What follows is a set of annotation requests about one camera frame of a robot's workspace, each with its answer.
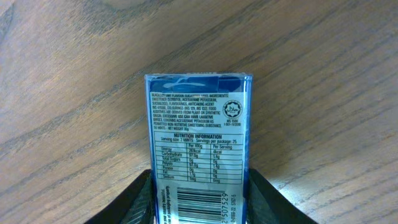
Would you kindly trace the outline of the small blue candy box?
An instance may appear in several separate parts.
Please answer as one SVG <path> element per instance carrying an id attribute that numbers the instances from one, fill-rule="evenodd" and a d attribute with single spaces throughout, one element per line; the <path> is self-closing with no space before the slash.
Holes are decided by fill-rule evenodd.
<path id="1" fill-rule="evenodd" d="M 252 76 L 146 75 L 157 223 L 246 221 Z"/>

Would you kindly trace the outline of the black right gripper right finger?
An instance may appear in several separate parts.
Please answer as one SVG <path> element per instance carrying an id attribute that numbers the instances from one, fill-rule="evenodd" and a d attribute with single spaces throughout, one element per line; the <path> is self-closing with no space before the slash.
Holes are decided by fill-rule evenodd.
<path id="1" fill-rule="evenodd" d="M 317 224 L 290 203 L 256 169 L 249 169 L 247 223 Z"/>

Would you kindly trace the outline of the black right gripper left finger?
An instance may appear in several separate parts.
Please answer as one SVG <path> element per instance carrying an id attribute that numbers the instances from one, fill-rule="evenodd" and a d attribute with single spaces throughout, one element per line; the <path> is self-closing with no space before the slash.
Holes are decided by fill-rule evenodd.
<path id="1" fill-rule="evenodd" d="M 147 169 L 85 224 L 154 224 L 154 207 L 151 170 Z"/>

